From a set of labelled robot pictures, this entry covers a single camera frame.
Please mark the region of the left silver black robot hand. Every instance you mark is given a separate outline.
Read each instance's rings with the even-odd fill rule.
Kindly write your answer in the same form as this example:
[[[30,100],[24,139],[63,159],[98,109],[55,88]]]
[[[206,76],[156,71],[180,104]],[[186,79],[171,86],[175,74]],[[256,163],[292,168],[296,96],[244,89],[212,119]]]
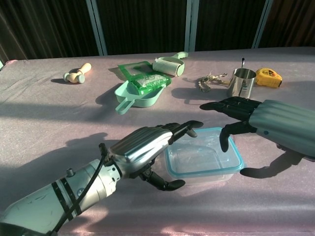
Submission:
[[[189,120],[185,123],[168,123],[141,127],[109,148],[110,159],[122,178],[141,178],[161,191],[175,191],[185,185],[182,179],[168,182],[152,170],[155,159],[185,134],[197,137],[195,128],[203,123]]]

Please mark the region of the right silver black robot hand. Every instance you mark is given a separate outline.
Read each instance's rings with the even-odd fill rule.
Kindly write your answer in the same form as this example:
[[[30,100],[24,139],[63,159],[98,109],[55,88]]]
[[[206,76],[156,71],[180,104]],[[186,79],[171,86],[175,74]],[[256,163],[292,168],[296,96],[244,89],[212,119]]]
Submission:
[[[202,104],[200,109],[237,119],[221,130],[223,152],[228,150],[230,135],[256,133],[304,158],[315,159],[315,113],[312,110],[276,100],[260,102],[237,96]]]

